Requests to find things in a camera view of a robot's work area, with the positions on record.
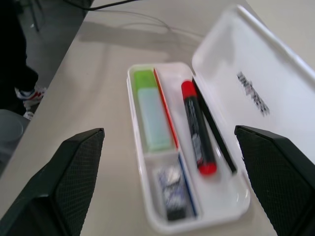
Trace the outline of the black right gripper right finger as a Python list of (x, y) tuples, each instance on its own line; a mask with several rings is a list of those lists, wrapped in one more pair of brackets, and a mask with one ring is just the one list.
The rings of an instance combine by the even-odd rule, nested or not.
[(288, 138), (237, 125), (252, 189), (278, 236), (315, 236), (315, 164)]

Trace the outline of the white plastic pencil case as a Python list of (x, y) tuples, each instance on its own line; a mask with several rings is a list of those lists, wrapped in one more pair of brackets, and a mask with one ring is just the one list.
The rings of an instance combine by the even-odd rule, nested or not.
[[(170, 149), (147, 149), (133, 75), (142, 70), (154, 73), (172, 135)], [(217, 172), (211, 176), (196, 165), (181, 90), (186, 80), (195, 87), (214, 151)], [(256, 195), (234, 134), (237, 125), (286, 137), (315, 164), (315, 71), (242, 6), (221, 14), (191, 66), (134, 65), (127, 89), (145, 211), (161, 234), (227, 224), (248, 211)], [(187, 217), (177, 221), (166, 219), (155, 178), (157, 169), (171, 165), (182, 169), (189, 204)]]

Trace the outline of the grey rounded object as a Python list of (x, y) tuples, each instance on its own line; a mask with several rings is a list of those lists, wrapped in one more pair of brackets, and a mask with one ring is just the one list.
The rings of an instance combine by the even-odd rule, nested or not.
[(0, 110), (0, 146), (16, 144), (24, 133), (24, 117)]

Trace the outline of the black marker with red cap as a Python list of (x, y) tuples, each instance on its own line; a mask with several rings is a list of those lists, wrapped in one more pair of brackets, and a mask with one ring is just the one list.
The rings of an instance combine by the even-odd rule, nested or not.
[(211, 176), (217, 172), (217, 163), (193, 82), (184, 81), (181, 90), (197, 168), (203, 176)]

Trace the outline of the white red blue sneaker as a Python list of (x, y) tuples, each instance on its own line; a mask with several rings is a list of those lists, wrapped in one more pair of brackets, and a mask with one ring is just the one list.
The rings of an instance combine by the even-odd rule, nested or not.
[(35, 85), (32, 91), (26, 92), (15, 89), (17, 97), (23, 101), (23, 105), (25, 108), (30, 108), (34, 105), (37, 105), (43, 99), (47, 88)]

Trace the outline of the person in dark trousers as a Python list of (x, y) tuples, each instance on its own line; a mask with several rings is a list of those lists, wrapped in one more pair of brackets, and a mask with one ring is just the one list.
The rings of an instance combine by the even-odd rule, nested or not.
[(32, 91), (38, 74), (27, 65), (27, 44), (13, 0), (0, 0), (0, 110), (29, 116), (15, 92)]

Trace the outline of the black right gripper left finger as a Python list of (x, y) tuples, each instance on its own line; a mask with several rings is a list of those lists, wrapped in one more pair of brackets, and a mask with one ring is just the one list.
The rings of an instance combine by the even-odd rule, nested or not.
[(0, 220), (0, 236), (80, 236), (104, 138), (95, 128), (63, 141)]

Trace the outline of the green capped glue stick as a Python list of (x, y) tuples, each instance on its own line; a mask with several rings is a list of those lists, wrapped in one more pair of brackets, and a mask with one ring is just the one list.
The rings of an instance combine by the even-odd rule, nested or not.
[(172, 148), (172, 135), (153, 71), (135, 71), (133, 75), (148, 151)]

